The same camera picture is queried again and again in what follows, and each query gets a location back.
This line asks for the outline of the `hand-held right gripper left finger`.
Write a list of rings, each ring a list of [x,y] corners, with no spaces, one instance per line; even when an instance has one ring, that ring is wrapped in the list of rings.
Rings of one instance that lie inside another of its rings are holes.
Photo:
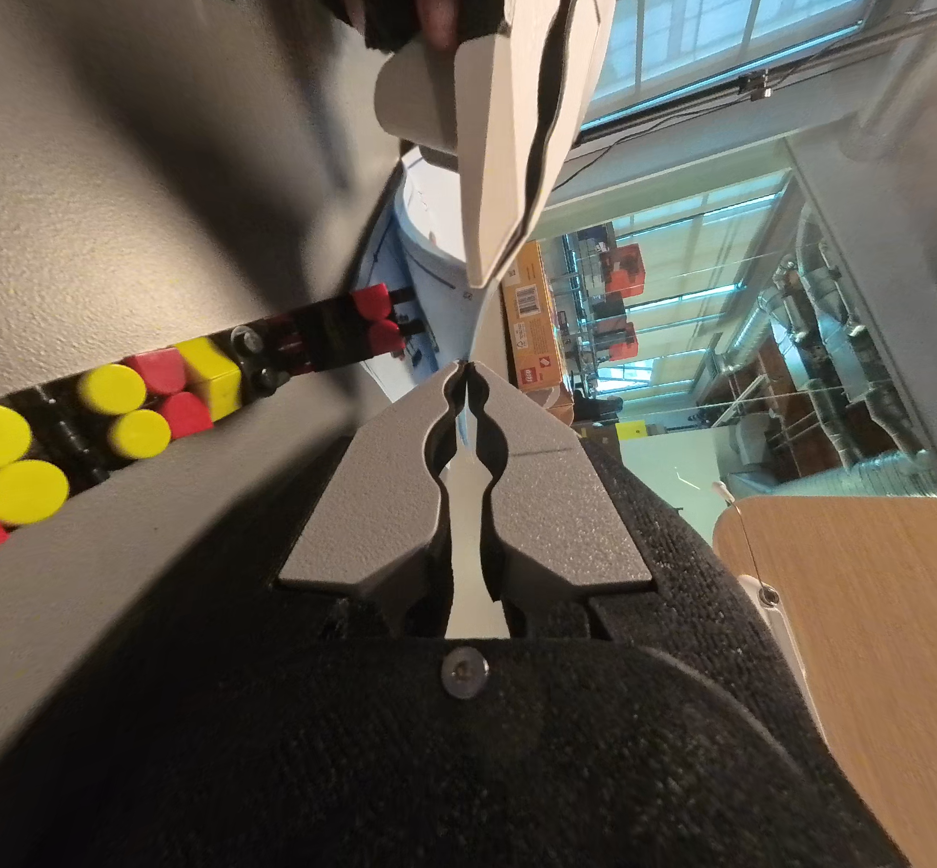
[[[443,474],[457,452],[467,372],[448,365],[356,432],[279,583],[374,604],[394,635],[445,634],[453,577]]]

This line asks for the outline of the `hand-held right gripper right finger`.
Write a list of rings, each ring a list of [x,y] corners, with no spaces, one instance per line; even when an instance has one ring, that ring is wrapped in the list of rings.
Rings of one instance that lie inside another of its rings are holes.
[[[480,560],[509,636],[567,604],[653,590],[653,578],[581,439],[481,363],[467,368],[483,494]]]

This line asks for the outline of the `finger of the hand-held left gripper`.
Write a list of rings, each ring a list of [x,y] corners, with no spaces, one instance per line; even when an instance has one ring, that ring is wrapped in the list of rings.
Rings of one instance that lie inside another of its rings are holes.
[[[460,0],[456,155],[468,280],[485,289],[543,207],[574,0]]]
[[[531,237],[598,84],[617,0],[557,0],[539,49],[536,118],[522,171],[523,210],[503,250],[507,268]]]

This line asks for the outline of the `instruction booklet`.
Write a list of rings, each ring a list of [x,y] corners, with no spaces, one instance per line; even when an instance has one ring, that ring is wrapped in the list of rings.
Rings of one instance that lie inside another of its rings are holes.
[[[380,206],[368,233],[352,288],[376,283],[412,288],[415,300],[398,312],[426,327],[400,357],[383,355],[363,363],[392,402],[458,360],[480,362],[508,378],[501,297],[494,291],[485,295],[468,283],[458,178],[427,162],[417,148],[403,154],[392,174],[389,200]],[[449,640],[509,635],[501,604],[487,592],[480,562],[482,496],[490,474],[475,454],[476,432],[476,420],[464,406],[456,421],[454,457],[441,474],[451,520]]]

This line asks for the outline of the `orange cardboard lego box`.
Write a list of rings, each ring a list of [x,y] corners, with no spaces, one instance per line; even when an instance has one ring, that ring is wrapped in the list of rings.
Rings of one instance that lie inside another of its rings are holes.
[[[499,284],[505,310],[510,371],[517,388],[565,426],[574,420],[574,401],[556,307],[540,244],[529,241]]]

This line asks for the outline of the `long red yellow lego assembly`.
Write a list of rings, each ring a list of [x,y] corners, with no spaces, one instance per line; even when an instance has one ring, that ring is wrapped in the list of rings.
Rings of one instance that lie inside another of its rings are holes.
[[[415,302],[380,282],[4,394],[2,543],[296,378],[404,355],[426,332]]]

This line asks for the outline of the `person's left hand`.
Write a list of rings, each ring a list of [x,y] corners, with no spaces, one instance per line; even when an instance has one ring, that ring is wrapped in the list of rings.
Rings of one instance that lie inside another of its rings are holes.
[[[414,0],[414,5],[425,42],[440,53],[453,53],[458,46],[459,0]]]

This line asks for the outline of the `black tripod pole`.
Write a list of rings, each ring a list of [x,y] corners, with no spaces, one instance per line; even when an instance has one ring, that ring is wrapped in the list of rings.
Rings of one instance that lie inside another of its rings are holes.
[[[935,22],[935,8],[894,14],[873,26],[857,22],[588,121],[580,129],[572,147],[578,149],[596,143],[656,116],[676,115],[708,101],[725,97],[766,99],[790,77],[811,65],[822,64],[852,51],[861,52],[901,41],[929,30]]]

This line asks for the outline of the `wooden desk lamp white base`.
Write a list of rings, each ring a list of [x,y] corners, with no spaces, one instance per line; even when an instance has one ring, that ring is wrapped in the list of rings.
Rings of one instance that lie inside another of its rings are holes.
[[[911,865],[935,866],[935,499],[750,497],[712,545],[846,777]]]

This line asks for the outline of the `silver ventilation duct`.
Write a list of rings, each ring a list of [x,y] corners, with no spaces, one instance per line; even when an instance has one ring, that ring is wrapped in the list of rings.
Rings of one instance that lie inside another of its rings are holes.
[[[709,361],[709,426],[752,433],[729,494],[935,498],[919,436],[810,206],[749,317]]]

